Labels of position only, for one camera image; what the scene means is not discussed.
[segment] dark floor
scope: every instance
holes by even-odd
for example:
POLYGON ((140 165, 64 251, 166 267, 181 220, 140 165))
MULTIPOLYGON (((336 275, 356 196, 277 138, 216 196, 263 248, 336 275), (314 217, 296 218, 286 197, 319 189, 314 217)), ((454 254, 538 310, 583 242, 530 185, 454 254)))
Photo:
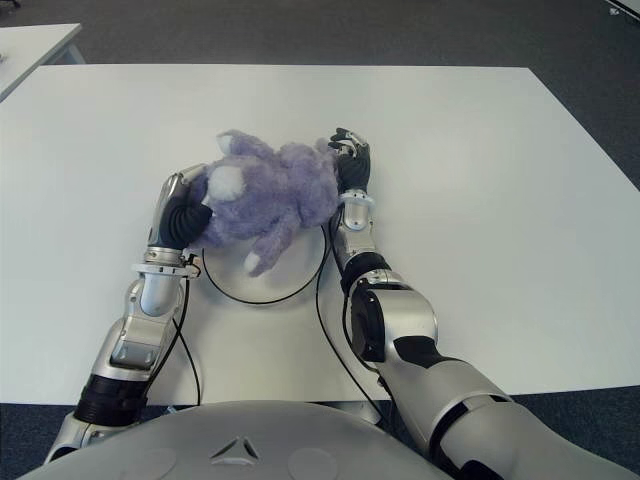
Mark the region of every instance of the dark floor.
MULTIPOLYGON (((89 63, 529 67, 640 187, 640 24, 603 0, 22 3, 0 2, 0 26, 80 22, 89 63)), ((640 387, 518 400, 640 473, 640 387)), ((0 478, 11 479, 42 461, 70 407, 1 407, 0 478)))

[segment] purple plush toy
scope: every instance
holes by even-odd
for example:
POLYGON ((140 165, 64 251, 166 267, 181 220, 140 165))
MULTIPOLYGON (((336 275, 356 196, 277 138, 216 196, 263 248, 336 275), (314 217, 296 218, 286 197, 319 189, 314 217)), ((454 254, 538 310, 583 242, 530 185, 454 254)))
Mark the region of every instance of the purple plush toy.
POLYGON ((274 152, 260 139, 231 130, 217 137, 225 154, 196 181, 193 196, 213 215, 199 246, 223 247, 257 237, 244 266, 251 276, 273 267, 300 228, 321 225, 338 206, 335 153, 298 143, 274 152))

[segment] black wire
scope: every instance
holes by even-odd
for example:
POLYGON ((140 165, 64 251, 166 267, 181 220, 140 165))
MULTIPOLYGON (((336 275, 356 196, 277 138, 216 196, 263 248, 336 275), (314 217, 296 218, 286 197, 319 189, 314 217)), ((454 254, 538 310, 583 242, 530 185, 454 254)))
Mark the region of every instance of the black wire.
MULTIPOLYGON (((176 332, 178 332, 178 324, 176 323, 176 319, 172 318, 173 326, 176 327, 176 332)), ((191 370, 193 370, 193 378, 196 381, 196 392, 198 392, 198 402, 196 405, 202 405, 202 394, 200 392, 200 378, 198 377, 198 371, 196 370, 196 364, 193 361, 193 357, 191 356, 191 352, 189 351, 189 347, 187 346, 187 341, 184 339, 184 335, 182 335, 182 331, 178 332, 178 336, 180 337, 180 341, 182 342, 182 346, 184 347, 184 351, 187 353, 187 357, 189 358, 189 363, 191 364, 191 370)))
MULTIPOLYGON (((322 232, 326 235, 324 227, 322 227, 322 232)), ((351 377, 351 380, 353 380, 353 383, 356 384, 356 387, 358 387, 358 389, 360 390, 362 395, 367 399, 367 401, 371 404, 371 406, 378 413, 378 415, 380 415, 380 418, 387 425, 390 425, 389 420, 387 419, 387 417, 382 413, 380 408, 378 408, 378 406, 371 399, 371 397, 367 394, 367 392, 364 390, 364 388, 362 388, 362 385, 360 385, 358 380, 356 380, 356 377, 353 375, 353 373, 351 373, 351 370, 349 370, 349 367, 347 367, 347 364, 342 359, 342 356, 338 352, 338 349, 336 348, 336 346, 333 344, 333 341, 331 340, 331 337, 329 336, 329 333, 327 332, 327 329, 324 326, 324 322, 322 321, 322 315, 320 314, 320 298, 319 298, 319 296, 320 296, 320 279, 322 278, 322 272, 324 270, 324 265, 325 265, 325 263, 327 261, 327 258, 329 257, 329 253, 330 252, 331 252, 330 250, 325 248, 325 253, 322 256, 322 262, 320 263, 320 268, 318 270, 318 276, 316 278, 316 314, 318 315, 318 322, 320 323, 320 328, 322 328, 322 333, 324 333, 324 336, 327 339, 327 342, 329 343, 329 346, 331 347, 331 350, 333 350, 333 353, 336 355, 336 357, 338 358, 338 360, 342 364, 342 367, 347 372, 349 377, 351 377)))
POLYGON ((182 325, 184 325, 184 319, 187 316, 187 307, 189 306, 189 283, 190 283, 189 279, 187 278, 185 280, 185 286, 184 286, 184 303, 183 303, 183 306, 182 306, 182 315, 180 315, 180 323, 178 323, 176 325, 176 333, 173 335, 173 338, 171 339, 171 343, 169 344, 169 348, 167 348, 167 351, 164 354, 164 357, 162 357, 162 360, 160 360, 160 363, 158 364, 158 367, 149 376, 149 381, 147 382, 147 387, 144 390, 145 396, 149 392, 149 389, 151 388, 151 385, 153 385, 153 382, 156 380, 156 378, 158 378, 158 375, 160 374, 160 371, 162 370, 162 367, 164 367, 164 364, 167 363, 167 359, 169 358, 169 355, 171 355, 173 347, 176 346, 176 342, 178 341, 178 337, 182 333, 182 325))
MULTIPOLYGON (((322 251, 326 251, 327 250, 327 238, 324 232, 324 227, 320 227, 322 229, 322 241, 323 241, 323 246, 322 246, 322 251)), ((302 292, 305 288, 307 288, 309 285, 311 285, 311 282, 313 282, 313 279, 316 278, 316 275, 318 275, 318 272, 320 272, 320 269, 322 268, 322 262, 320 262, 320 265, 318 265, 318 268, 316 269, 315 272, 313 272, 313 275, 311 276, 311 278, 309 280, 307 280, 304 285, 302 285, 300 288, 298 288, 295 292, 290 293, 284 297, 280 297, 280 298, 276 298, 275 300, 267 300, 265 302, 256 302, 253 300, 244 300, 242 298, 238 298, 238 297, 234 297, 233 295, 231 295, 228 292, 225 292, 220 285, 218 285, 213 278, 211 278, 211 275, 209 274, 209 270, 207 269, 207 262, 205 260, 205 256, 204 256, 204 248, 202 249, 202 266, 204 267, 204 271, 207 274, 207 278, 209 279, 209 281, 211 282, 211 284, 216 287, 216 289, 218 289, 218 291, 220 293, 222 293, 225 297, 230 298, 231 300, 235 300, 236 302, 240 302, 240 303, 244 303, 245 305, 273 305, 274 303, 280 303, 283 302, 285 300, 288 300, 291 297, 295 297, 297 294, 299 294, 300 292, 302 292)))

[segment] white desk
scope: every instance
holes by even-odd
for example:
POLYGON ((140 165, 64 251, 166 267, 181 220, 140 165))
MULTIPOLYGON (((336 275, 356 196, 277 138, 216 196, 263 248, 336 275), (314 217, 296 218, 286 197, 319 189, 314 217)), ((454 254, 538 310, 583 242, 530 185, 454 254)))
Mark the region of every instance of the white desk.
POLYGON ((38 66, 85 63, 72 43, 79 23, 0 28, 0 102, 38 66))
MULTIPOLYGON (((43 67, 0 121, 4 402, 76 402, 162 181, 219 158, 214 135, 232 127, 272 145, 336 126, 369 139, 375 237, 433 303, 442 352, 510 393, 640 383, 640 194, 527 69, 43 67)), ((333 267, 327 279, 345 351, 333 267)), ((361 398, 312 290, 250 308, 202 278, 191 300, 206 401, 361 398)), ((193 401, 177 352, 153 402, 193 401)))

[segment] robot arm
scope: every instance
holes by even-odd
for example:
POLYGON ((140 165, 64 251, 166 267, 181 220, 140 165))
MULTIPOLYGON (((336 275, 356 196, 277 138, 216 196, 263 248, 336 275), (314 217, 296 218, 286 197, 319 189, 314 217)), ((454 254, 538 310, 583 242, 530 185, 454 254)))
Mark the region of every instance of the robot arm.
POLYGON ((344 129, 331 140, 344 203, 334 253, 351 300, 353 350, 375 364, 423 455, 454 478, 637 480, 555 434, 469 363, 438 352, 431 305, 373 242, 368 145, 344 129))
POLYGON ((184 308, 189 279, 200 271, 182 255, 211 217, 211 209, 188 201, 196 165, 171 175, 156 204, 144 262, 127 289, 123 316, 107 334, 73 413, 67 415, 45 463, 138 422, 147 392, 171 348, 172 319, 184 308), (186 289, 181 286, 186 279, 186 289))

